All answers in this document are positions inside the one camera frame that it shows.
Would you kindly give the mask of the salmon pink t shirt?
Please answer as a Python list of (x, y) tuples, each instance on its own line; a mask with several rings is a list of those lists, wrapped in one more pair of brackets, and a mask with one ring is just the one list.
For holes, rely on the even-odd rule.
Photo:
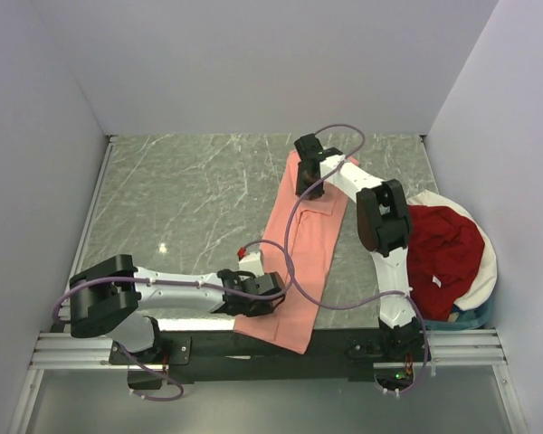
[[(265, 227), (263, 238), (282, 244), (287, 220), (293, 205), (300, 158), (289, 153), (275, 204)], [(324, 194), (315, 200), (304, 200), (293, 218), (288, 252), (295, 265), (295, 276), (300, 286), (316, 300), (320, 300), (329, 274), (340, 227), (348, 206), (348, 197), (332, 185), (324, 187)], [(233, 330), (242, 335), (275, 344), (298, 354), (309, 346), (319, 308), (309, 302), (295, 287), (285, 300), (267, 316), (237, 316)]]

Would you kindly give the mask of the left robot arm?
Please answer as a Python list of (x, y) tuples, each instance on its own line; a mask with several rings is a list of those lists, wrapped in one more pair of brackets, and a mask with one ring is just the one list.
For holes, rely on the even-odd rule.
[(277, 272), (221, 269), (203, 275), (162, 273), (120, 254), (74, 275), (70, 281), (71, 336), (107, 336), (142, 363), (163, 351), (153, 309), (192, 309), (227, 316), (267, 316), (285, 299)]

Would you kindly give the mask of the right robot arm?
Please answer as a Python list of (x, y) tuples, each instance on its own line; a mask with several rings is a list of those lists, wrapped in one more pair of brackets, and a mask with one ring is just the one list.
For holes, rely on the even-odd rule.
[(298, 138), (295, 193), (319, 199), (326, 184), (335, 187), (356, 205), (357, 235), (370, 253), (376, 270), (380, 298), (380, 336), (367, 350), (391, 361), (412, 352), (423, 339), (411, 304), (407, 270), (411, 217), (403, 186), (396, 179), (370, 175), (335, 147), (325, 148), (314, 134)]

